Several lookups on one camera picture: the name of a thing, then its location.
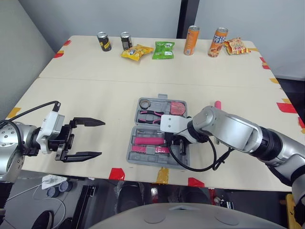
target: white table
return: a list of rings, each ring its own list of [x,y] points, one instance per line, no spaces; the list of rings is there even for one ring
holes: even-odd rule
[[[217,58],[207,55],[211,40],[198,40],[192,56],[183,54],[185,39],[132,38],[132,43],[155,48],[155,41],[175,42],[174,59],[152,60],[152,53],[136,62],[121,57],[122,42],[110,37],[112,50],[103,52],[96,36],[71,36],[62,57],[54,58],[41,78],[107,80],[119,82],[170,83],[183,85],[247,86],[279,88],[270,81],[271,70],[262,68],[261,55],[252,51],[228,55],[222,48]],[[249,41],[248,48],[255,48]]]
[[[279,89],[59,79],[58,77],[62,75],[60,71],[57,73],[55,79],[37,79],[16,107],[21,107],[20,112],[23,112],[47,101],[59,100],[60,114],[66,116],[65,123],[74,117],[92,117],[104,121],[105,126],[77,127],[73,131],[75,139],[70,150],[71,154],[77,151],[103,153],[81,163],[55,161],[54,153],[39,154],[37,157],[27,157],[23,169],[70,176],[109,178],[112,168],[122,168],[125,180],[156,182],[159,167],[128,163],[126,154],[131,129],[135,126],[134,115],[138,99],[156,97],[158,93],[168,94],[169,99],[185,100],[188,114],[191,116],[197,114],[203,107],[213,105],[216,100],[220,100],[223,110],[305,143],[305,135],[301,133],[301,127],[297,123],[298,115],[283,113],[276,105],[276,102],[282,102],[282,99],[286,98],[284,92]],[[45,107],[20,118],[19,121],[40,126],[50,110],[51,107]],[[226,151],[223,145],[216,146],[216,149],[218,156]],[[201,168],[211,164],[213,158],[209,144],[191,145],[190,151],[192,167]],[[233,151],[226,163],[217,171],[196,173],[169,169],[168,183],[188,185],[189,177],[198,179],[206,187],[291,190],[272,175],[264,163],[237,151]]]

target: snack bag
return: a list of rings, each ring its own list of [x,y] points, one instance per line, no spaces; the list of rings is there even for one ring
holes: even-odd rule
[[[156,49],[154,51],[152,58],[154,60],[172,59],[174,45],[175,42],[156,42]]]
[[[121,54],[122,57],[130,58],[134,61],[138,61],[141,56],[153,51],[153,48],[145,47],[143,45],[136,45],[127,50],[124,50]]]
[[[224,42],[224,45],[229,55],[251,52],[245,47],[240,37],[227,40]]]

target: pink tool handle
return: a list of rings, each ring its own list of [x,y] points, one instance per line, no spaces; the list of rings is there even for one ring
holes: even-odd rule
[[[214,104],[214,107],[218,108],[219,110],[221,110],[221,102],[219,100],[217,100]]]
[[[163,145],[164,144],[164,138],[161,137],[136,137],[134,140],[134,143],[136,145]]]
[[[132,146],[133,152],[146,153],[146,146]]]

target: soda can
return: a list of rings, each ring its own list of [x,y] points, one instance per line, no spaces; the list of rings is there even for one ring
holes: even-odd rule
[[[130,37],[130,34],[128,32],[122,32],[121,33],[121,41],[123,45],[123,49],[129,49],[132,47],[132,38]]]
[[[111,45],[108,39],[108,35],[105,32],[99,32],[97,34],[97,39],[99,40],[99,43],[103,51],[107,52],[111,50]]]
[[[227,28],[218,28],[215,32],[214,38],[212,40],[211,47],[209,49],[208,55],[210,57],[217,57],[225,38],[227,37],[228,29]]]
[[[198,39],[200,28],[195,25],[191,25],[187,31],[185,46],[184,46],[184,54],[185,55],[193,55],[196,42]]]

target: white wall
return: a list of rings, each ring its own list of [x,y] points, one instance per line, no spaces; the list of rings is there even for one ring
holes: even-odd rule
[[[305,80],[304,0],[200,0],[201,39],[227,27],[228,38],[252,41],[281,78]]]
[[[72,35],[176,38],[180,0],[20,0],[54,51]]]
[[[7,116],[53,56],[20,3],[0,0],[0,119]]]

